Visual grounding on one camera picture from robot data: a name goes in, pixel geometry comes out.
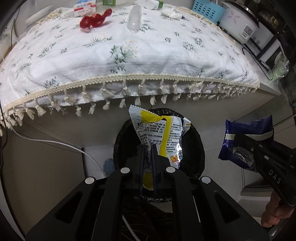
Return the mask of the right hand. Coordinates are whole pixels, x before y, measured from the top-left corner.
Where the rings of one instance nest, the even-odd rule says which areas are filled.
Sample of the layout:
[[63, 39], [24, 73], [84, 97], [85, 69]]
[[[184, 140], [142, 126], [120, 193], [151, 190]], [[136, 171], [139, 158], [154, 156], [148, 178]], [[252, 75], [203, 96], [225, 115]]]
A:
[[281, 198], [273, 191], [270, 196], [270, 201], [265, 207], [265, 211], [261, 217], [261, 226], [271, 227], [278, 225], [282, 219], [290, 218], [293, 214], [294, 207], [284, 206], [280, 204]]

